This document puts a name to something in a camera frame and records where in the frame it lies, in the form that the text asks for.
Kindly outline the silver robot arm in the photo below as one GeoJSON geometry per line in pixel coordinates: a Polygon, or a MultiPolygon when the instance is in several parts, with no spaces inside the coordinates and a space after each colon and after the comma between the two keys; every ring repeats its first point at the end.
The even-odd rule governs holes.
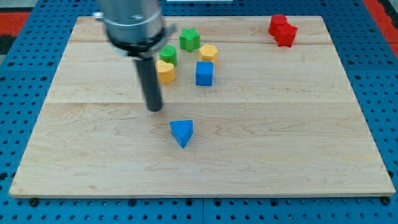
{"type": "Polygon", "coordinates": [[[98,0],[96,18],[109,41],[132,57],[150,58],[161,50],[177,25],[165,25],[158,0],[98,0]]]}

